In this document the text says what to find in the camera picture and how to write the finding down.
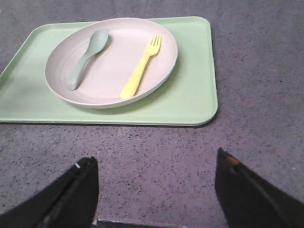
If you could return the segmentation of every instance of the spoon handle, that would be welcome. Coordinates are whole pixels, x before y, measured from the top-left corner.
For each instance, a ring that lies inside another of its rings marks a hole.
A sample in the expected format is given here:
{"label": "spoon handle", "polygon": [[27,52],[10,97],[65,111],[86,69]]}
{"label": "spoon handle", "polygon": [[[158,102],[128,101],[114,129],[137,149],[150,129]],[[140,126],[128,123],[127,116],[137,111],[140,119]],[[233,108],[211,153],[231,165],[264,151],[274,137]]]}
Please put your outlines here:
{"label": "spoon handle", "polygon": [[83,77],[81,77],[81,73],[90,57],[90,55],[84,54],[74,66],[74,69],[72,70],[72,73],[67,80],[67,87],[70,90],[75,90],[78,87],[79,83],[82,81]]}

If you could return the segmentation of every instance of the yellow fork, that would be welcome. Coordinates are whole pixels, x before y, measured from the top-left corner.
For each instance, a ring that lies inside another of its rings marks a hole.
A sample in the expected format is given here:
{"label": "yellow fork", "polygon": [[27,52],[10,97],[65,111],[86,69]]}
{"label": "yellow fork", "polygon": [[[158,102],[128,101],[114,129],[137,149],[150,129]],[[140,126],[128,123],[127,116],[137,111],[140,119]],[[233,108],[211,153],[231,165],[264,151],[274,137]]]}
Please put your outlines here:
{"label": "yellow fork", "polygon": [[128,99],[133,97],[136,94],[138,85],[142,79],[143,72],[146,68],[146,65],[149,61],[149,58],[155,56],[161,47],[162,36],[161,35],[154,35],[149,44],[147,45],[146,49],[144,50],[144,55],[140,62],[138,63],[137,67],[132,73],[129,81],[125,84],[122,92],[120,93],[121,99]]}

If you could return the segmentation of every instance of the spoon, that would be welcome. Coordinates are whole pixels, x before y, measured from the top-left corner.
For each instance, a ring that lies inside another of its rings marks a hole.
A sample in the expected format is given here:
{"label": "spoon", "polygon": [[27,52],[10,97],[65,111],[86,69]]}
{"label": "spoon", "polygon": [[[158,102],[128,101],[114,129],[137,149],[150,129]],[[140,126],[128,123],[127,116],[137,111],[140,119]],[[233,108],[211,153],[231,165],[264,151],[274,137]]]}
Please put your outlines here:
{"label": "spoon", "polygon": [[99,29],[92,34],[86,52],[75,65],[67,81],[67,87],[70,90],[75,90],[78,87],[80,81],[82,80],[80,76],[85,64],[90,57],[98,54],[104,49],[108,37],[108,31],[105,29]]}

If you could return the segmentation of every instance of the white plate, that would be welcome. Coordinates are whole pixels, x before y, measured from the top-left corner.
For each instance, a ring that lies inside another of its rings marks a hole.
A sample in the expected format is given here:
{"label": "white plate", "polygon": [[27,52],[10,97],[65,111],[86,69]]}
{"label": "white plate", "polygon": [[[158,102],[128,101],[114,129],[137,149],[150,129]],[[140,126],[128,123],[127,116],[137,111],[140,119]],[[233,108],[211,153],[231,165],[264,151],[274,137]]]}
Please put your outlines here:
{"label": "white plate", "polygon": [[[74,65],[87,49],[97,29],[109,32],[109,43],[85,68],[85,78],[77,90],[67,87]],[[126,100],[119,95],[143,56],[152,35],[161,34],[161,49],[151,58],[137,94]],[[45,77],[48,87],[62,99],[90,108],[118,107],[149,95],[170,75],[177,59],[177,44],[163,26],[145,19],[118,18],[89,25],[63,40],[49,56]]]}

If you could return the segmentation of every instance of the fork handle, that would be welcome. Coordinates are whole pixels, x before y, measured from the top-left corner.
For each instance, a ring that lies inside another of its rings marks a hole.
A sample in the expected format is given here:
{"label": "fork handle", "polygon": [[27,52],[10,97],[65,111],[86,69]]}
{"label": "fork handle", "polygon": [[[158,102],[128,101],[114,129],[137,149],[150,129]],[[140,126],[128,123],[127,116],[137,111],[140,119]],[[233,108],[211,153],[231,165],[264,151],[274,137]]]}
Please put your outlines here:
{"label": "fork handle", "polygon": [[138,63],[137,67],[132,73],[129,81],[125,84],[123,90],[120,93],[120,98],[125,100],[131,98],[135,95],[138,85],[141,82],[143,72],[146,68],[150,56],[144,54],[140,62]]}

